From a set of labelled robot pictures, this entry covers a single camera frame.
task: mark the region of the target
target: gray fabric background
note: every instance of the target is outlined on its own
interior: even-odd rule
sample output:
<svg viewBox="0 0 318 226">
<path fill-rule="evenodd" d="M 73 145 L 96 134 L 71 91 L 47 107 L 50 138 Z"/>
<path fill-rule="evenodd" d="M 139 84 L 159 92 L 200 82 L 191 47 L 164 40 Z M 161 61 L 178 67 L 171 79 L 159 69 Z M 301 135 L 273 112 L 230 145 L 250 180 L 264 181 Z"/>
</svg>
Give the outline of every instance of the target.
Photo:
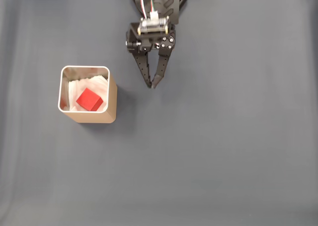
<svg viewBox="0 0 318 226">
<path fill-rule="evenodd" d="M 126 51 L 131 0 L 19 0 L 0 66 L 1 225 L 318 225 L 317 3 L 188 0 L 150 90 Z M 109 67 L 113 124 L 58 111 L 65 65 Z"/>
</svg>

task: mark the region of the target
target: white wire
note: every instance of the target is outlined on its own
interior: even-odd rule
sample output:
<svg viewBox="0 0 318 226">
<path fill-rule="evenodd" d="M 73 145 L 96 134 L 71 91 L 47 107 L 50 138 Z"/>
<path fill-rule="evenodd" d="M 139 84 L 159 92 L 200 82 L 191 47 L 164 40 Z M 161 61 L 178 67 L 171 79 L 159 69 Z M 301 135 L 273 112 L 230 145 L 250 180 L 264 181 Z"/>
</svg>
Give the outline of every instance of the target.
<svg viewBox="0 0 318 226">
<path fill-rule="evenodd" d="M 145 19 L 147 19 L 147 15 L 146 15 L 146 10 L 145 10 L 145 5 L 144 5 L 144 0 L 140 0 L 141 3 L 141 9 L 143 11 L 143 14 L 145 16 Z"/>
</svg>

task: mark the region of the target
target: cardboard container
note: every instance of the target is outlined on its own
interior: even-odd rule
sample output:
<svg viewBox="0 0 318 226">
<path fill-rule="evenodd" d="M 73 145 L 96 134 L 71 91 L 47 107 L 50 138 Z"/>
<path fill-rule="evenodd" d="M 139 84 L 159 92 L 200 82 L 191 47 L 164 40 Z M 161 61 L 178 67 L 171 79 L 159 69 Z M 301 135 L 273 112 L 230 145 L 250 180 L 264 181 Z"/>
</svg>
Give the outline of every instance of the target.
<svg viewBox="0 0 318 226">
<path fill-rule="evenodd" d="M 106 110 L 103 112 L 70 111 L 69 81 L 102 75 L 108 82 Z M 117 85 L 105 66 L 65 66 L 61 71 L 59 110 L 78 123 L 112 123 L 116 119 Z"/>
</svg>

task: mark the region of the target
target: red cube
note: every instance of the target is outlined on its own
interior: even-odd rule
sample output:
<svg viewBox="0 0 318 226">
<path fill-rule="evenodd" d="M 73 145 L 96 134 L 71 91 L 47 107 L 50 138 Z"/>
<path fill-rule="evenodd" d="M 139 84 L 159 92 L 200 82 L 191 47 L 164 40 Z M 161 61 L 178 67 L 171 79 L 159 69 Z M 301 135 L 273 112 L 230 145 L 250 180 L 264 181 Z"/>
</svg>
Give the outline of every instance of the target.
<svg viewBox="0 0 318 226">
<path fill-rule="evenodd" d="M 103 103 L 103 100 L 99 95 L 86 88 L 80 97 L 76 100 L 82 108 L 87 111 L 97 111 Z"/>
</svg>

